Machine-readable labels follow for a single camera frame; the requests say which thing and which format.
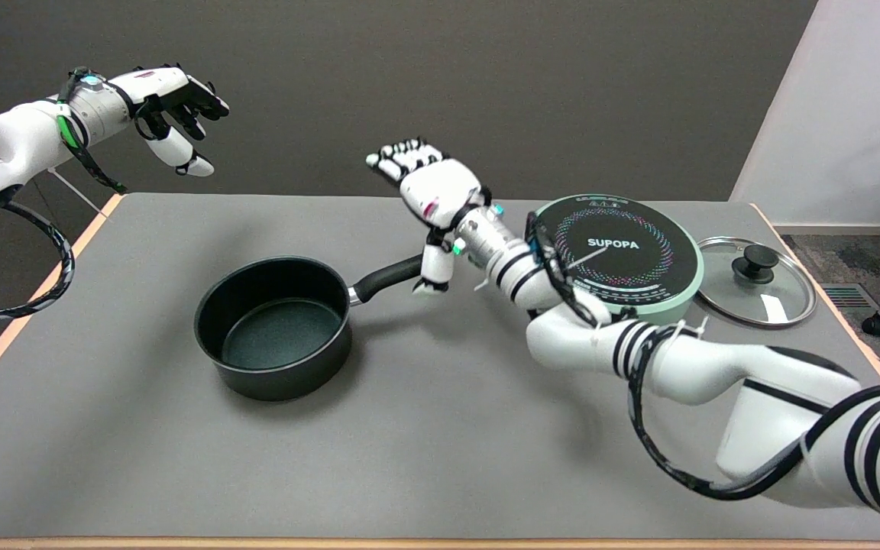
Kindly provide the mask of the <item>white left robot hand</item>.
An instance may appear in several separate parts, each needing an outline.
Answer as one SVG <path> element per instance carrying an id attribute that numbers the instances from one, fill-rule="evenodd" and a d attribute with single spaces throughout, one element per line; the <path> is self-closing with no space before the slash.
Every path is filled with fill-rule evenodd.
<path id="1" fill-rule="evenodd" d="M 210 82 L 179 65 L 163 65 L 116 76 L 109 85 L 125 95 L 129 118 L 158 160 L 181 176 L 207 177 L 215 167 L 192 143 L 205 139 L 200 118 L 219 121 L 229 104 Z"/>

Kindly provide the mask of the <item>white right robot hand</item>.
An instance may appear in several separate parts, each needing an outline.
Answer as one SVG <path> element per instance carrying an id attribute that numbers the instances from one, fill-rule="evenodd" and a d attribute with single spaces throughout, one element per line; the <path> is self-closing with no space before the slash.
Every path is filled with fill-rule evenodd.
<path id="1" fill-rule="evenodd" d="M 406 209 L 427 227 L 420 275 L 412 291 L 446 293 L 455 258 L 467 247 L 451 234 L 471 210 L 491 205 L 491 192 L 460 160 L 422 137 L 383 145 L 367 154 L 364 163 L 399 190 Z"/>

